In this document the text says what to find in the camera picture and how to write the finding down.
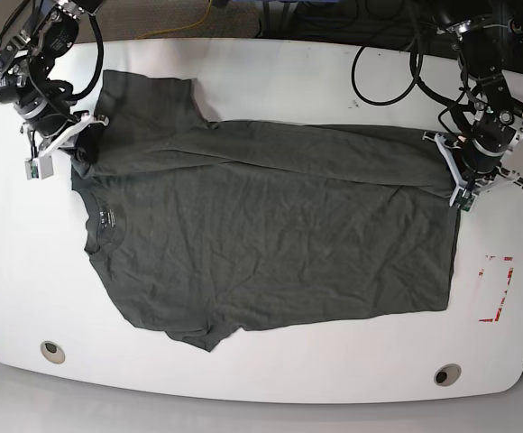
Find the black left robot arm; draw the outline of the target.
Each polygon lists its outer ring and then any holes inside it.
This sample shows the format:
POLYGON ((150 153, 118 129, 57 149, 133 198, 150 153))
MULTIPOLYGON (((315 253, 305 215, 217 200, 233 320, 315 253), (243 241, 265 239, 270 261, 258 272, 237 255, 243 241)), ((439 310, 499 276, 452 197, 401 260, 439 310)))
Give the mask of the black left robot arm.
POLYGON ((452 172, 452 200, 474 198, 498 177, 523 188, 523 178, 507 170, 502 158, 523 139, 523 103, 514 98, 502 72, 502 58, 487 26, 487 1, 431 1, 432 23, 456 39, 462 89, 456 101, 431 90, 420 77, 422 49, 410 53, 410 71, 417 86, 445 107, 460 130, 434 141, 452 172))

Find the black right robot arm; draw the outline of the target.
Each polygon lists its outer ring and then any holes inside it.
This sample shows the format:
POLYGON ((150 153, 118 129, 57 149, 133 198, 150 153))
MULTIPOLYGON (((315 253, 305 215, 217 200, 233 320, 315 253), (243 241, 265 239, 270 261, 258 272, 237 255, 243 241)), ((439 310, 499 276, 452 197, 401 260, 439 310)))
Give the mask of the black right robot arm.
POLYGON ((0 51, 0 105, 11 105, 23 119, 21 133, 30 145, 30 176, 37 160, 60 150, 80 162, 97 160, 94 138, 109 119, 71 108, 94 90, 102 75, 105 49, 96 13, 100 1, 40 1, 22 29, 0 51), (75 44, 80 18, 91 25, 96 42, 96 65, 86 87, 49 78, 56 59, 75 44))

